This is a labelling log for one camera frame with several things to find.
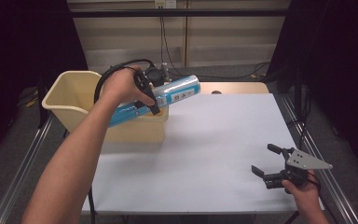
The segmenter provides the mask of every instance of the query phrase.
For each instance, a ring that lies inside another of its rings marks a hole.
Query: beige plastic bin
[[[94,105],[94,92],[101,75],[91,71],[68,71],[60,74],[48,91],[42,106],[51,110],[69,131],[87,116]],[[124,122],[106,132],[108,142],[162,142],[168,107],[156,116],[151,113]]]

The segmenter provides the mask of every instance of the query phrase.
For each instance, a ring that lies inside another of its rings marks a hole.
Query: hand
[[[135,70],[141,70],[138,65],[131,66]],[[134,70],[124,68],[112,74],[103,84],[100,100],[119,100],[121,103],[141,101],[145,105],[153,105],[155,102],[135,86],[133,81]]]
[[[309,170],[309,172],[308,179],[317,182],[316,178],[313,176],[314,172],[312,170]],[[322,208],[319,205],[319,191],[315,185],[307,183],[304,188],[298,189],[289,180],[283,180],[282,184],[293,194],[298,212],[308,223],[328,223]]]

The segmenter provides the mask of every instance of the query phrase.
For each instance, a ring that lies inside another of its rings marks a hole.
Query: wall outlet
[[[155,0],[156,8],[165,8],[165,0]]]
[[[176,8],[176,0],[166,0],[165,8]]]

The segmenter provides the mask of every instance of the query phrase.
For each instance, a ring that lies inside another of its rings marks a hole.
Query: wire
[[[106,72],[104,72],[102,74],[101,78],[98,80],[98,83],[97,83],[97,86],[96,86],[95,92],[94,92],[94,104],[100,98],[100,92],[101,92],[101,89],[103,87],[104,82],[110,76],[112,76],[112,74],[114,74],[116,71],[121,70],[123,68],[130,68],[130,69],[134,70],[133,68],[126,66],[126,65],[128,65],[130,63],[149,63],[149,66],[154,66],[153,62],[148,60],[148,59],[136,59],[136,60],[131,60],[131,61],[127,61],[127,62],[124,62],[124,63],[120,63],[120,64],[117,64],[115,66],[111,66]]]
[[[165,42],[165,50],[167,51],[168,54],[168,58],[170,60],[170,64],[172,66],[172,68],[179,74],[177,76],[182,76],[182,77],[188,77],[189,75],[183,75],[182,73],[180,73],[176,67],[173,65],[172,62],[172,58],[171,58],[171,54],[170,51],[168,50],[168,42],[167,42],[167,36],[165,35],[165,22],[164,22],[164,17],[160,17],[160,24],[161,24],[161,33],[162,33],[162,37],[164,38],[164,42]]]
[[[308,115],[310,114],[310,111],[311,111],[310,90],[307,87],[307,92],[306,92],[305,99],[304,99],[304,106],[301,110],[301,115],[300,115],[301,116],[300,119],[303,119],[301,135],[298,140],[298,149],[300,149],[300,150],[302,150],[302,141],[305,136],[305,132],[307,130],[307,118],[308,118]]]
[[[65,131],[63,132],[62,138],[66,138],[66,135],[68,134],[68,130],[65,129]]]
[[[289,219],[287,219],[287,221],[285,222],[285,224],[291,224],[299,215],[300,215],[300,212],[295,211],[295,212],[289,217]]]
[[[28,96],[30,96],[30,95],[32,95],[32,94],[36,94],[36,91],[37,91],[37,88],[34,88],[34,89],[33,89],[32,91],[30,91],[29,93],[23,95],[23,96],[19,99],[19,101],[22,100],[22,99],[24,99],[24,98],[26,98],[26,97],[28,97]]]
[[[294,125],[295,123],[299,123],[299,122],[302,122],[301,120],[299,119],[292,119],[292,120],[289,120],[289,121],[286,121],[286,125]]]
[[[172,68],[176,71],[177,74],[171,72],[171,71],[168,71],[168,73],[172,74],[172,75],[175,75],[175,76],[180,76],[180,77],[188,77],[190,75],[184,75],[182,74],[181,72],[178,71],[178,69],[173,65],[173,62],[172,62],[172,58],[171,58],[171,54],[170,54],[170,51],[168,50],[168,42],[167,42],[167,36],[166,36],[166,33],[165,33],[165,22],[164,22],[164,17],[160,17],[159,18],[159,22],[160,22],[160,31],[161,31],[161,62],[164,63],[164,60],[163,60],[163,57],[162,57],[162,49],[163,49],[163,43],[162,41],[164,40],[164,43],[165,43],[165,49],[167,51],[167,55],[168,55],[168,58],[170,60],[170,64],[172,66]],[[253,74],[256,74],[257,71],[259,71],[260,69],[262,69],[264,66],[266,66],[267,64],[269,64],[270,62],[264,62],[264,63],[258,63],[255,65],[255,69],[254,69],[254,72],[252,73],[249,73],[249,74],[246,74],[244,76],[239,76],[239,77],[213,77],[213,76],[203,76],[203,75],[196,75],[196,77],[211,77],[211,78],[221,78],[221,79],[228,79],[228,78],[243,78],[243,77],[249,77]]]
[[[128,224],[128,223],[129,223],[129,216],[121,215],[121,221],[122,221],[124,224]]]
[[[325,202],[324,198],[323,198],[322,195],[321,195],[321,188],[322,188],[322,186],[321,186],[321,184],[320,184],[321,181],[319,180],[319,178],[318,178],[316,175],[311,174],[310,172],[308,172],[308,174],[309,174],[309,175],[312,175],[312,176],[316,179],[317,183],[316,183],[315,181],[312,181],[312,180],[309,180],[309,179],[307,179],[307,180],[308,180],[311,184],[315,185],[315,186],[318,188],[319,198],[321,199],[321,202],[322,202],[322,204],[324,205],[324,208],[327,210],[328,214],[329,214],[330,217],[334,220],[334,222],[338,224],[336,217],[333,215],[333,212],[331,211],[330,207],[327,205],[327,203]]]
[[[128,69],[130,69],[130,70],[132,70],[132,71],[134,71],[134,72],[138,72],[138,70],[136,70],[136,69],[135,69],[135,68],[133,68],[133,67],[123,66],[123,68],[128,68]]]
[[[91,224],[95,224],[97,212],[95,211],[94,199],[92,198],[92,187],[89,189],[89,211],[91,212]]]
[[[31,98],[30,100],[23,102],[23,103],[18,103],[17,107],[23,106],[23,105],[27,105],[27,106],[31,106],[33,105],[32,103],[34,103],[36,100],[38,99],[38,96],[34,96],[33,98]]]

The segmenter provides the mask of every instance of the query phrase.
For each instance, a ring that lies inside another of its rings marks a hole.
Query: wall
[[[178,8],[288,8],[289,0],[177,0]],[[154,1],[68,0],[76,9],[154,8]],[[74,19],[91,70],[134,58],[161,62],[160,18]],[[176,66],[270,61],[284,17],[164,18],[169,52]],[[163,60],[169,58],[163,50]]]

